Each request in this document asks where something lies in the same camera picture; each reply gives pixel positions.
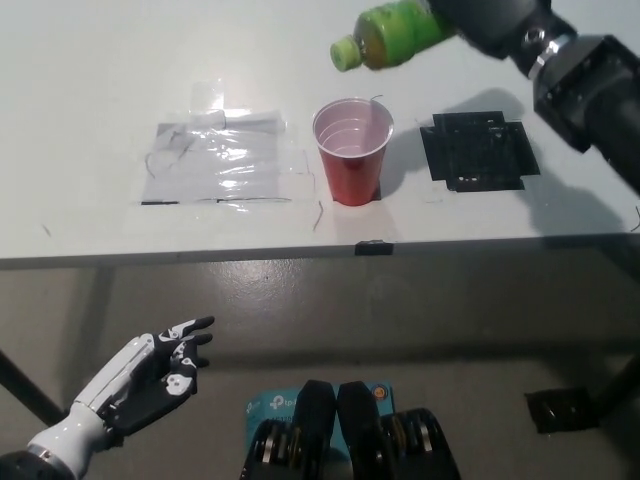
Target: green tea bottle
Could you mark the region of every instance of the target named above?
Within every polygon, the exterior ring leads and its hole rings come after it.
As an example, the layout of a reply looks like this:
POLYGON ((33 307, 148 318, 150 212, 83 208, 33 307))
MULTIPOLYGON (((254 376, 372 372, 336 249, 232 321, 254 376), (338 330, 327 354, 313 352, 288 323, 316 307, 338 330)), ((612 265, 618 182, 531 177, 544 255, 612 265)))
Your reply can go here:
POLYGON ((341 72, 363 63, 372 70, 396 67, 454 33, 427 0, 400 0, 362 13, 353 35, 331 46, 331 60, 341 72))

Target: red plastic cup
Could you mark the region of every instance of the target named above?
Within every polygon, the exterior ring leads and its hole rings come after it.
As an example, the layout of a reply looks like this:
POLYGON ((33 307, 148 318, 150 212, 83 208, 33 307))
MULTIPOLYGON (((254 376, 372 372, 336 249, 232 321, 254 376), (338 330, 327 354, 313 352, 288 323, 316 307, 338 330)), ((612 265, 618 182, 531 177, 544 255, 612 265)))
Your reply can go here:
POLYGON ((393 118, 381 104, 345 98, 320 110, 313 121, 333 199, 358 207, 374 199, 393 118))

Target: blue cardboard box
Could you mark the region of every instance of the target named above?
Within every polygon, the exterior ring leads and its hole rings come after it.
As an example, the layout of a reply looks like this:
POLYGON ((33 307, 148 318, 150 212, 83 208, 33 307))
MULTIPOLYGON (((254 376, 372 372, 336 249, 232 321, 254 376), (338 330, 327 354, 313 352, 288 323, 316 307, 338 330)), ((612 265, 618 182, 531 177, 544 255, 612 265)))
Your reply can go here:
MULTIPOLYGON (((373 393, 378 405, 380 415, 394 413, 393 395, 391 385, 388 382, 365 383, 373 393)), ((334 385, 333 390, 338 394, 340 385, 334 385)), ((296 408, 296 399, 300 388, 287 388, 281 390, 269 390, 257 395, 253 400, 247 403, 247 452, 251 448, 253 435, 263 420, 283 420, 290 422, 293 418, 293 412, 296 408)), ((347 445, 342 438, 340 423, 338 416, 333 426, 333 436, 331 437, 331 455, 333 461, 349 461, 349 451, 347 445)))

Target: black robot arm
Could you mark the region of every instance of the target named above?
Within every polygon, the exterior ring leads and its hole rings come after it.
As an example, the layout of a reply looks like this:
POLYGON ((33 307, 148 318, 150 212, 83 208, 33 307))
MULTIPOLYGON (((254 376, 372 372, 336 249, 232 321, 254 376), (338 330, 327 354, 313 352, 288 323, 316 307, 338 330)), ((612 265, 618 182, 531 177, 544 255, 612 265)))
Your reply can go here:
POLYGON ((640 60, 612 36, 580 36, 550 0, 431 0, 481 52, 534 82, 536 112, 573 148, 595 146, 640 194, 640 60))

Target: plastic sheet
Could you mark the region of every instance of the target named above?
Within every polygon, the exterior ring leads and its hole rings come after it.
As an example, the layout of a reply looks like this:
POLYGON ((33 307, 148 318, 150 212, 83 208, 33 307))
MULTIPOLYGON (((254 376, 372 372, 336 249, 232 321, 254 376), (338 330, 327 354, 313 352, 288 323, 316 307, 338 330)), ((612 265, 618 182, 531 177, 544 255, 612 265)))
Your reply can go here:
POLYGON ((306 155, 287 139, 278 111, 220 109, 221 95, 213 89, 206 92, 200 84, 194 87, 187 121, 158 128, 145 157, 143 203, 313 197, 315 182, 306 155), (194 103, 204 107, 195 108, 194 103))

